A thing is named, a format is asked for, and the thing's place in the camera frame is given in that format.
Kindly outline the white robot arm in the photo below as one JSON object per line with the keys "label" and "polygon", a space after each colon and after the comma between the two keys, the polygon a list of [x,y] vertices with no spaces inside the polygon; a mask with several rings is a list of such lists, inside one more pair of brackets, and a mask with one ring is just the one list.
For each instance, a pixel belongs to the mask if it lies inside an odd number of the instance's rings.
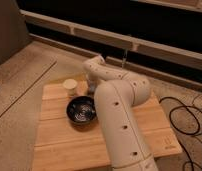
{"label": "white robot arm", "polygon": [[134,106],[150,98],[148,79],[110,68],[102,56],[86,60],[83,67],[88,79],[97,85],[95,109],[113,171],[159,171],[133,112]]}

